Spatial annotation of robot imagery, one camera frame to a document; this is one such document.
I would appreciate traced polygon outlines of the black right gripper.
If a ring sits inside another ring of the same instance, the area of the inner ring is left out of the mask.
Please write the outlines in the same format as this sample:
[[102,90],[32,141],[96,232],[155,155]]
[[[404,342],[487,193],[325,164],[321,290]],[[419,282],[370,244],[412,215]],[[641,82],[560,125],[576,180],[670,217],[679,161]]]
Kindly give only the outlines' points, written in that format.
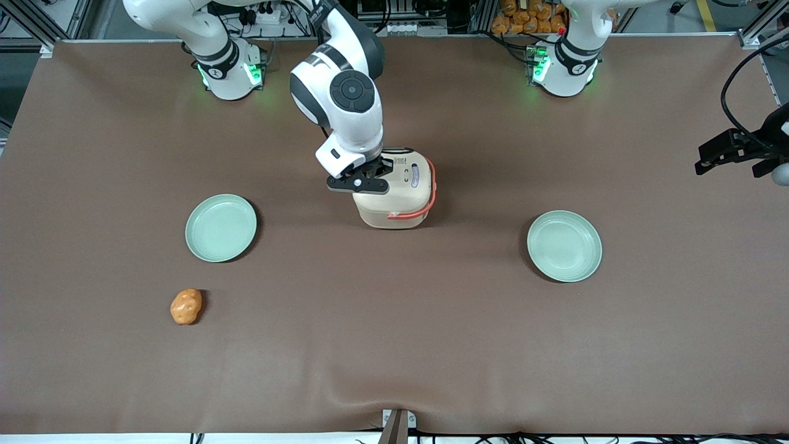
[[377,162],[369,162],[349,169],[338,179],[329,176],[326,179],[330,191],[355,194],[387,194],[390,186],[383,175],[393,172],[394,161],[379,157]]

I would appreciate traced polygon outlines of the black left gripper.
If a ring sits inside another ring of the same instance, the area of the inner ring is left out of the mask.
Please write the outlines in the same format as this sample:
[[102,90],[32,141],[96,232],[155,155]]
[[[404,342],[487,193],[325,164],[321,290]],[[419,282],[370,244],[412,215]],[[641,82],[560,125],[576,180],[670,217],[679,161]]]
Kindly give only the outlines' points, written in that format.
[[696,175],[707,174],[724,164],[740,163],[749,159],[775,160],[787,163],[788,157],[788,104],[783,104],[764,118],[761,126],[746,136],[738,129],[727,129],[698,148],[699,160],[694,163]]

